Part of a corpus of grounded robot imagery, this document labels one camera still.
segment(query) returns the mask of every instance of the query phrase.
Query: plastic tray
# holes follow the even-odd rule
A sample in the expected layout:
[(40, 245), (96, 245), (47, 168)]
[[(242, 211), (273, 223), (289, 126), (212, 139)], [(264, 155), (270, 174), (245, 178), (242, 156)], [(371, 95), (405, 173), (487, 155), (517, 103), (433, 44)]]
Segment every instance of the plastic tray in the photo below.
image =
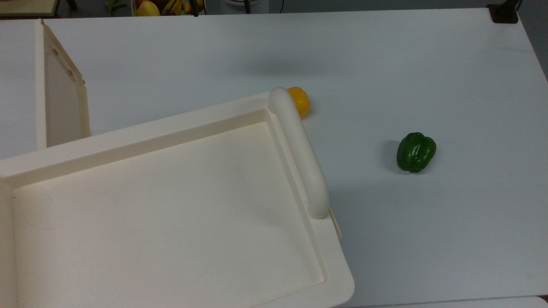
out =
[(5, 159), (0, 189), (3, 308), (320, 308), (353, 293), (282, 88)]

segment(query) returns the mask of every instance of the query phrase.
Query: tray handle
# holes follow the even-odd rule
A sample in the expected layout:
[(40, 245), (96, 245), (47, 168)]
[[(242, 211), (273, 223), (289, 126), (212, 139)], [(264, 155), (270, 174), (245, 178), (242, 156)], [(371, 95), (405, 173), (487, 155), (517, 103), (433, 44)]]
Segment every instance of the tray handle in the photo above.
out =
[(305, 204), (308, 214), (314, 219), (322, 219), (329, 210), (326, 178), (323, 176), (295, 103), (287, 90), (275, 88), (270, 91), (269, 110), (278, 116), (289, 149), (295, 159), (308, 199)]

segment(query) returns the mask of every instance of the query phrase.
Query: green bell pepper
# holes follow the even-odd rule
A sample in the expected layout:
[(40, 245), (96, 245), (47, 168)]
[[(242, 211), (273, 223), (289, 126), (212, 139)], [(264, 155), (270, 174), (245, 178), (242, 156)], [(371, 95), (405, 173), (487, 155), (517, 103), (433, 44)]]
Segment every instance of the green bell pepper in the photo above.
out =
[(423, 170), (436, 153), (436, 143), (421, 133), (410, 133), (399, 144), (396, 155), (400, 169), (417, 173)]

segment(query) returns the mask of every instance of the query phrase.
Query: yellow fruit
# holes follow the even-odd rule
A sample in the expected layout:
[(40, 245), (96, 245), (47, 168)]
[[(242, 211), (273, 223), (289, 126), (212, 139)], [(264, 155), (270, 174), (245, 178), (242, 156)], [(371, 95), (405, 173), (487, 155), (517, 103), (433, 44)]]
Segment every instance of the yellow fruit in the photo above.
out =
[(160, 16), (160, 11), (154, 3), (143, 1), (137, 10), (137, 16)]
[(299, 87), (289, 88), (287, 89), (287, 92), (291, 94), (291, 97), (295, 102), (295, 107), (297, 107), (297, 111), (299, 112), (299, 116), (301, 116), (301, 119), (306, 118), (306, 116), (310, 112), (310, 101), (308, 100), (308, 95), (306, 94), (306, 92), (304, 92), (303, 89)]
[(192, 7), (190, 6), (189, 3), (183, 2), (183, 3), (182, 3), (182, 9), (185, 10), (185, 12), (186, 12), (187, 14), (192, 13)]
[(175, 12), (176, 15), (181, 14), (181, 11), (182, 11), (182, 2), (181, 2), (181, 0), (171, 0), (170, 2), (168, 2), (168, 4), (165, 6), (164, 11), (162, 13), (167, 12), (167, 10), (169, 8), (171, 8), (171, 6), (173, 5), (173, 1), (175, 1), (175, 5), (171, 9), (171, 11)]

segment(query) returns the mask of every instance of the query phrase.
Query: black clamp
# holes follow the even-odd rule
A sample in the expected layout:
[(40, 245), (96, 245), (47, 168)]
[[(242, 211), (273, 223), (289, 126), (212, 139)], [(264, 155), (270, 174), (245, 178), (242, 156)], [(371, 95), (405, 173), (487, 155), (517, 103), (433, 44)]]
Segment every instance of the black clamp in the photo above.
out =
[(496, 24), (517, 24), (517, 10), (520, 8), (522, 0), (507, 0), (503, 4), (487, 4), (491, 13), (491, 19)]

